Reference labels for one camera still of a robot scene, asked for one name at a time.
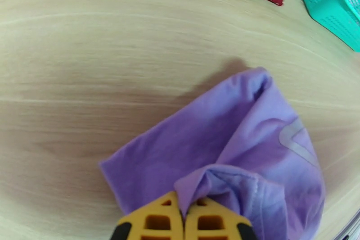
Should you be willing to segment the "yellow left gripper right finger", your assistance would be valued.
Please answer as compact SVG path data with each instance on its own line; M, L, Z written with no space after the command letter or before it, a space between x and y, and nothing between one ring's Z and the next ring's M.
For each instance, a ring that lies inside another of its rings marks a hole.
M256 240L251 222L206 197L188 209L184 220L185 240Z

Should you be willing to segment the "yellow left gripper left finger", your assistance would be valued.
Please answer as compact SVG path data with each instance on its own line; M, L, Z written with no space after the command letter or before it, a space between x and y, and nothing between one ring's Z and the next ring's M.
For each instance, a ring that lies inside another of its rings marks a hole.
M112 240L182 240L184 224L175 192L123 216L116 225Z

